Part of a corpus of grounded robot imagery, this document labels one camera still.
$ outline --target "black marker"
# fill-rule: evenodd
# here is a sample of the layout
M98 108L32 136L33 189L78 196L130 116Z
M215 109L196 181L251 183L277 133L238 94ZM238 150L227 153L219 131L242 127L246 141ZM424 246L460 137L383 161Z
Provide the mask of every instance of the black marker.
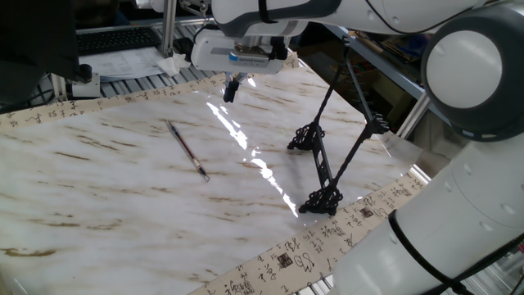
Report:
M195 166L196 168L196 171L198 171L198 173L200 173L202 175L202 177L204 177L204 180L205 181L210 181L210 177L207 176L206 174L206 171L204 170L204 168L202 168L202 164L200 163L200 161L198 161L198 159L193 155L193 153L191 152L191 150L189 149L189 147L187 146L187 144L183 141L182 139L182 136L180 136L180 133L177 131L176 128L174 128L174 125L173 123L171 123L170 120L166 120L165 123L167 124L167 126L170 128L170 130L172 131L171 133L174 135L174 137L178 140L178 142L180 143L180 145L182 146L183 150L186 152L187 156L189 157L189 159L191 159L193 165Z

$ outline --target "white marble surface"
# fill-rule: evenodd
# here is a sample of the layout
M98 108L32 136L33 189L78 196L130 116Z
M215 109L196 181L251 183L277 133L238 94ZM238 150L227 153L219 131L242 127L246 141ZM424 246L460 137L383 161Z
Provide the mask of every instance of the white marble surface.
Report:
M29 294L187 294L326 218L297 213L319 183L311 152L286 147L327 87L289 70L249 79L234 104L215 88L0 134L0 269ZM364 118L333 94L321 126L335 174ZM392 134L366 141L339 208L420 152Z

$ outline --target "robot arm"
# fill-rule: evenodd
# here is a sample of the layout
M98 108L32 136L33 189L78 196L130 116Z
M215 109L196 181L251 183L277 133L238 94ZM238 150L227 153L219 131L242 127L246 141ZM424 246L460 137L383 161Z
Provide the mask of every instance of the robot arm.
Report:
M274 74L287 46L308 21L381 34L427 31L483 0L214 0L220 30L202 30L192 54L200 70ZM275 40L284 37L283 41Z
M307 21L384 34L445 23L427 45L422 78L431 101L472 142L395 215L414 248L453 279L524 233L524 4L473 9L485 2L214 0L220 30L196 37L192 60L202 70L270 74L282 67L275 48ZM338 295L426 294L441 285L388 222L338 262L334 277Z

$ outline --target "black metal stand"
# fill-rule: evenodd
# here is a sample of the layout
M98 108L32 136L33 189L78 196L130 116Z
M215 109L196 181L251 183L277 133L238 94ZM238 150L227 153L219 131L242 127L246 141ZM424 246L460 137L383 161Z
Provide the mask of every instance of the black metal stand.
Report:
M299 128L296 131L296 136L287 146L288 149L298 148L304 151L313 151L313 158L315 165L317 166L318 179L320 181L321 189L316 192L312 192L309 195L309 200L304 205L300 206L298 210L300 213L306 213L309 211L312 213L321 214L328 213L329 215L334 216L337 213L338 202L343 198L341 192L337 188L338 181L346 171L347 166L355 156L355 153L359 150L360 145L364 142L364 140L371 138L373 134L384 134L385 132L389 131L387 123L383 120L382 115L369 110L368 102L366 102L366 99L364 98L359 81L357 80L350 64L348 57L350 52L350 44L347 39L343 41L345 63L341 62L338 65L335 77L329 86L326 97L322 101L322 105L320 106L320 110L318 110L318 114L314 118L313 122L302 128ZM347 155L346 160L339 169L337 176L333 178L331 169L329 168L328 157L323 145L322 138L324 137L325 133L320 127L320 117L324 108L328 104L328 100L331 97L331 94L337 85L338 78L340 77L340 74L345 66L347 67L348 72L354 82L356 92L360 96L360 102L362 104L361 107L367 124L357 139L357 142L351 148L350 153Z

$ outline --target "paper document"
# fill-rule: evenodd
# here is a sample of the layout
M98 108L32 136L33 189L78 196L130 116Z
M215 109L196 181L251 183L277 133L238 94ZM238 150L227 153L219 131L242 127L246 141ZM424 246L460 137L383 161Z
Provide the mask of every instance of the paper document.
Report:
M102 80L135 79L162 73L156 64L164 58L156 48L130 49L80 57L80 64L88 64Z

